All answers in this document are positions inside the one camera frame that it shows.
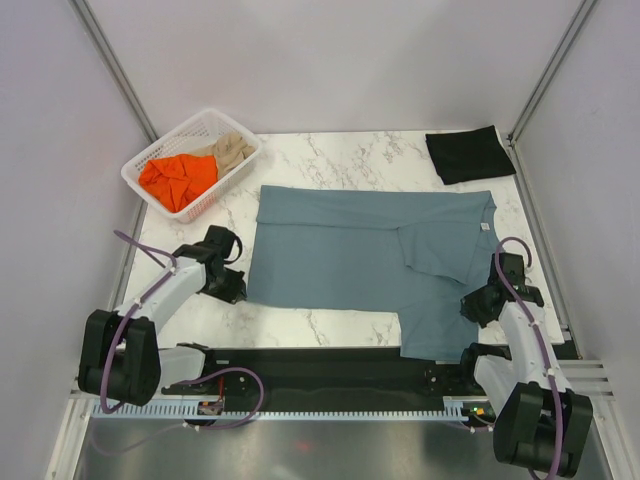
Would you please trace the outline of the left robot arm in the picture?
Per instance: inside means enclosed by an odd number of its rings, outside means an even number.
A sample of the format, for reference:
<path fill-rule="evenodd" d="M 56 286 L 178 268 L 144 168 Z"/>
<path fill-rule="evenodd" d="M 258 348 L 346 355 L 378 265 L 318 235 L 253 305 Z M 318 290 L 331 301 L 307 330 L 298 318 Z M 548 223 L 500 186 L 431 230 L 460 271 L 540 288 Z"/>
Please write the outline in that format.
<path fill-rule="evenodd" d="M 204 346 L 158 345 L 158 333 L 182 305 L 196 294 L 234 305 L 247 298 L 244 273 L 229 266 L 243 253 L 231 230 L 211 225 L 204 239 L 174 252 L 139 243 L 121 231 L 115 235 L 136 247 L 162 268 L 144 289 L 117 308 L 97 309 L 85 324 L 78 387 L 99 397 L 110 415 L 126 404 L 146 405 L 163 387 L 188 384 L 208 393 L 219 382 L 219 369 L 209 363 Z"/>

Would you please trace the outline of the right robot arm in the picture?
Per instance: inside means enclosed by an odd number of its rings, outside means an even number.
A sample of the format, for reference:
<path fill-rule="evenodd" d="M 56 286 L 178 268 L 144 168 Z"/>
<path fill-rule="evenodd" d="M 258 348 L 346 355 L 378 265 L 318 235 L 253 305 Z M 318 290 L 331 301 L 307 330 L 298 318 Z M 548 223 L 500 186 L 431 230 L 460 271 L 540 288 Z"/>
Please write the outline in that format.
<path fill-rule="evenodd" d="M 471 344 L 457 371 L 465 391 L 484 391 L 489 399 L 496 460 L 525 468 L 537 479 L 574 477 L 593 406 L 561 370 L 541 292 L 527 284 L 523 257 L 493 254 L 486 285 L 462 299 L 461 313 L 482 327 L 498 322 L 508 342 L 505 348 Z"/>

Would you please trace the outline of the blue t shirt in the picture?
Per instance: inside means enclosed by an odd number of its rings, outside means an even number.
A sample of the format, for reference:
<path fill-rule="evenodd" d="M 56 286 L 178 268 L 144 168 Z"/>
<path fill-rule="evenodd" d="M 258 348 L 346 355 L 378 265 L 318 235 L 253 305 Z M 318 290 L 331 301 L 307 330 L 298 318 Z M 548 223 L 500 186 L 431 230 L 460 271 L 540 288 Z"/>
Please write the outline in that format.
<path fill-rule="evenodd" d="M 488 191 L 309 190 L 263 186 L 251 302 L 397 315 L 406 358 L 456 361 L 479 337 L 461 313 L 498 239 Z"/>

